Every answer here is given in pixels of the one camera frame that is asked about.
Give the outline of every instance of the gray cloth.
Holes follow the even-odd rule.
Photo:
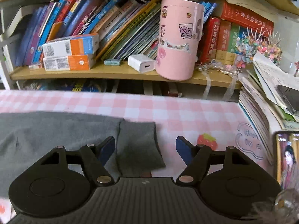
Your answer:
[[[121,174],[138,177],[165,167],[156,147],[154,122],[78,113],[0,114],[0,197],[7,197],[11,182],[54,147],[78,150],[108,136],[115,138],[116,151],[105,168],[115,180]],[[82,173],[80,166],[71,169]]]

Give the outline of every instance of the smartphone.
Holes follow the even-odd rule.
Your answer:
[[[282,190],[294,188],[299,183],[299,131],[278,131],[273,140],[277,157],[276,180]]]
[[[282,85],[277,86],[277,92],[282,97],[288,110],[299,116],[299,91]]]

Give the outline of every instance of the pink trash can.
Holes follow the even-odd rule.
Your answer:
[[[156,71],[170,80],[192,77],[201,39],[204,6],[187,0],[162,0]]]

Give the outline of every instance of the orange and white box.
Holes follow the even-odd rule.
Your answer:
[[[51,40],[42,45],[45,58],[94,54],[99,48],[99,35],[76,35]]]
[[[92,68],[96,62],[92,54],[44,58],[43,61],[46,71],[84,71]]]

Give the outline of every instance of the phone screen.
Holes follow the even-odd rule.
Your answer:
[[[281,188],[294,188],[299,183],[299,132],[277,132],[277,181]]]
[[[299,91],[282,85],[278,85],[278,89],[286,97],[291,107],[295,111],[299,111]]]

